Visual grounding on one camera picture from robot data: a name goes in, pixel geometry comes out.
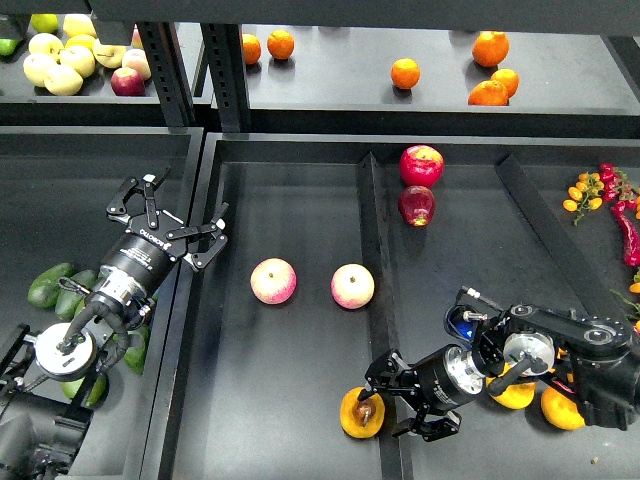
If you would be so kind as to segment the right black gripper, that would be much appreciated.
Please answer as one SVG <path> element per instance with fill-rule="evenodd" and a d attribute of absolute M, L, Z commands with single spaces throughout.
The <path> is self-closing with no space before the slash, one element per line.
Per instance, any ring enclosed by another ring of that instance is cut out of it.
<path fill-rule="evenodd" d="M 476 399 L 484 378 L 471 352 L 460 346 L 446 345 L 411 365 L 397 349 L 390 349 L 369 365 L 357 399 L 382 393 L 409 396 L 403 403 L 413 416 L 397 422 L 391 436 L 409 434 L 434 442 L 459 432 L 461 415 L 456 409 Z"/>

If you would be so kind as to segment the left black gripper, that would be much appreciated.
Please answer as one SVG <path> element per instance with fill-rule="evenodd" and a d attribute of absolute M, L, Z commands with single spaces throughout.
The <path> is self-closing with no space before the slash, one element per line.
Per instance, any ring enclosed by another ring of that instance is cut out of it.
<path fill-rule="evenodd" d="M 171 167 L 167 166 L 160 175 L 148 173 L 141 179 L 126 178 L 105 209 L 110 220 L 128 225 L 101 260 L 101 269 L 123 272 L 147 297 L 156 292 L 179 260 L 194 271 L 201 271 L 228 241 L 223 219 L 229 207 L 227 202 L 216 208 L 208 223 L 199 226 L 185 226 L 178 217 L 157 209 L 155 192 L 170 172 Z M 135 195 L 144 199 L 144 213 L 132 216 L 126 205 Z"/>

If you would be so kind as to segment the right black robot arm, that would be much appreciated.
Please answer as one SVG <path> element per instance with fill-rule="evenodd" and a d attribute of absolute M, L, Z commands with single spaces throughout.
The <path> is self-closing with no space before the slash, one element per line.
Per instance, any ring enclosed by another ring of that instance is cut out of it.
<path fill-rule="evenodd" d="M 413 364 L 390 349 L 365 374 L 358 405 L 382 393 L 414 412 L 393 436 L 455 435 L 458 407 L 536 380 L 573 402 L 588 426 L 625 430 L 638 419 L 639 336 L 628 322 L 532 304 L 502 308 L 469 287 L 456 299 L 443 319 L 455 343 Z"/>

